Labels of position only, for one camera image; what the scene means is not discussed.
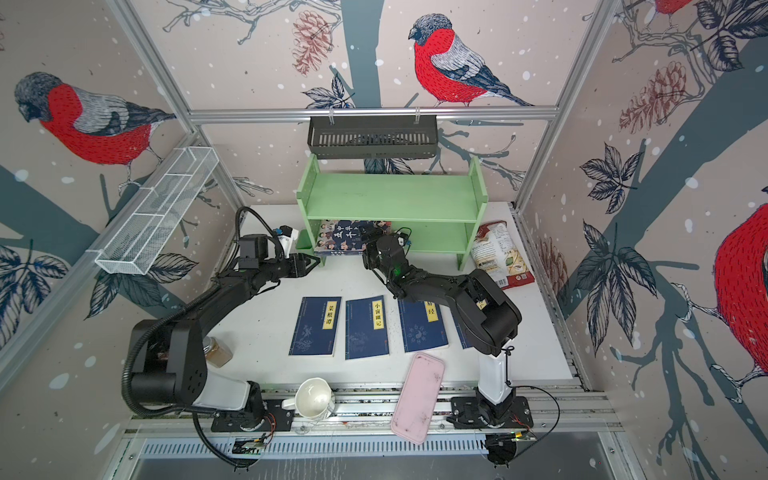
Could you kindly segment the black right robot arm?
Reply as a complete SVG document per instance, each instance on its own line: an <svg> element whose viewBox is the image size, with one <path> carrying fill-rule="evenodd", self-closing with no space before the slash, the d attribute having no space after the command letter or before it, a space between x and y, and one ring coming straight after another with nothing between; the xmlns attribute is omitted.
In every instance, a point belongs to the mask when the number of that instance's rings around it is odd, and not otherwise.
<svg viewBox="0 0 768 480"><path fill-rule="evenodd" d="M483 270L468 274L433 274L409 263L409 236L387 233L378 226L361 230L364 267L376 275L397 300L432 302L449 308L459 330L480 354L477 402L489 425L509 418L515 389L509 379L510 342L522 322L518 307Z"/></svg>

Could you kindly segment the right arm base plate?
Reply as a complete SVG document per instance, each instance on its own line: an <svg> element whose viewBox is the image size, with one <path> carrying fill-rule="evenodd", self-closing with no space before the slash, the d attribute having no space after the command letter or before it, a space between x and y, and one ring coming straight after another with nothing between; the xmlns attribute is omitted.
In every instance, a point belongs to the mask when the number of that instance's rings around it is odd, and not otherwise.
<svg viewBox="0 0 768 480"><path fill-rule="evenodd" d="M446 420L457 429L510 429L529 430L533 419L525 397L510 394L494 405L482 395L453 397L451 411Z"/></svg>

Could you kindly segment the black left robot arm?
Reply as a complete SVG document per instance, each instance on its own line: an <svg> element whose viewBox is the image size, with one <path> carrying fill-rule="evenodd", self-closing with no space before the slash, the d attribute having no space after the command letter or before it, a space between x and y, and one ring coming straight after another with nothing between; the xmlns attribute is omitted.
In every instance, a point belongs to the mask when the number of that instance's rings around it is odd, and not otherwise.
<svg viewBox="0 0 768 480"><path fill-rule="evenodd" d="M307 276L321 263L308 254L248 260L219 272L212 287L177 312L143 320L131 332L121 375L121 395L140 417L174 412L244 411L253 384L208 370L204 338L229 313L284 278Z"/></svg>

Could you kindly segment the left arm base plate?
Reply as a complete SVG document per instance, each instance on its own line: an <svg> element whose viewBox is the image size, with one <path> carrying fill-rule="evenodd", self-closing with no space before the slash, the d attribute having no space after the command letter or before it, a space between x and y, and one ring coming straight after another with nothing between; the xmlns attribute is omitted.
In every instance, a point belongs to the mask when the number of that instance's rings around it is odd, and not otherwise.
<svg viewBox="0 0 768 480"><path fill-rule="evenodd" d="M291 430L294 410L282 408L281 400L262 402L261 415L250 410L218 412L212 420L211 430L216 433L288 432Z"/></svg>

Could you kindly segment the colourful cartoon cover book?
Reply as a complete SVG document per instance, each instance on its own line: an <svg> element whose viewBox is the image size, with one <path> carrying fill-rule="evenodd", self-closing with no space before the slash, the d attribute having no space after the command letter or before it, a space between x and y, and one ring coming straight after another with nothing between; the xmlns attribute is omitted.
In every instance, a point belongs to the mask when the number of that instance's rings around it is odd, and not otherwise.
<svg viewBox="0 0 768 480"><path fill-rule="evenodd" d="M376 228L388 233L391 225L387 221L321 221L314 240L314 252L318 255L360 254L365 250L364 233Z"/></svg>

